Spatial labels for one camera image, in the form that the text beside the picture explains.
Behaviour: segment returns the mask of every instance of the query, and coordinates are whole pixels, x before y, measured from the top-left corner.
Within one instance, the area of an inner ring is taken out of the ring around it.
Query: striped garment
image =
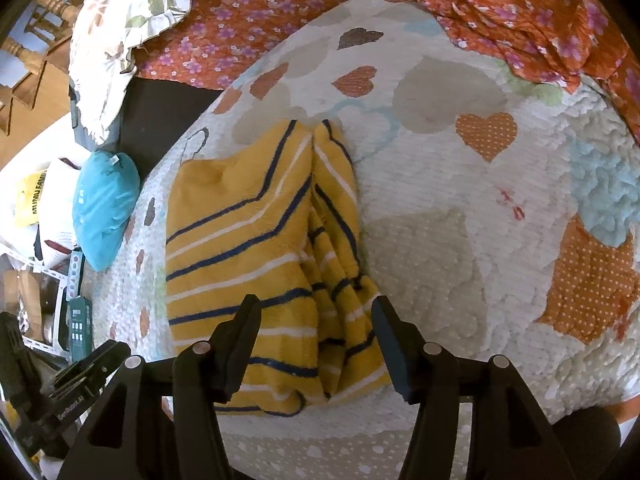
[[[389,383],[358,256],[349,153],[329,121],[274,126],[227,160],[179,170],[167,215],[166,302],[177,349],[208,339],[246,294],[262,324],[223,413],[292,416]]]

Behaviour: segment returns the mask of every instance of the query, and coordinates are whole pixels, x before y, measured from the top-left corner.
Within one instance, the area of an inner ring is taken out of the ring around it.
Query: white quilt
[[[594,88],[516,79],[412,4],[342,4],[227,89],[149,176],[115,263],[85,283],[96,345],[173,354],[164,229],[182,160],[229,156],[278,118],[331,118],[354,161],[367,268],[426,340],[505,354],[551,421],[638,394],[640,152]],[[385,479],[416,413],[388,388],[220,427],[232,465],[254,478]],[[469,424],[462,410],[452,478]]]

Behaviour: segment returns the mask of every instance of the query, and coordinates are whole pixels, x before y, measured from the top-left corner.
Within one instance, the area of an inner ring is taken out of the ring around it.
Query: orange polka dot heart
[[[491,162],[515,140],[518,125],[506,112],[493,114],[486,119],[462,114],[456,120],[456,133],[467,146]]]

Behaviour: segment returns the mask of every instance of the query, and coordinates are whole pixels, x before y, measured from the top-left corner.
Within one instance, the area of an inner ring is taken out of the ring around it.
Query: blue pillow
[[[140,194],[140,177],[125,153],[93,152],[74,195],[74,229],[94,270],[106,270],[118,254],[127,220]]]

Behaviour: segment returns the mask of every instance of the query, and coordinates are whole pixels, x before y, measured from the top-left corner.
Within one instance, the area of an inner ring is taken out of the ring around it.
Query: silver screw
[[[438,343],[425,343],[424,351],[429,355],[438,355],[440,352],[442,352],[442,346],[440,346]]]
[[[194,354],[202,355],[211,350],[211,345],[206,341],[198,341],[192,348]]]
[[[142,358],[139,355],[132,355],[124,361],[124,365],[130,370],[133,370],[133,368],[138,368],[141,362]]]
[[[498,368],[508,368],[510,361],[504,355],[497,355],[494,357],[494,365]]]

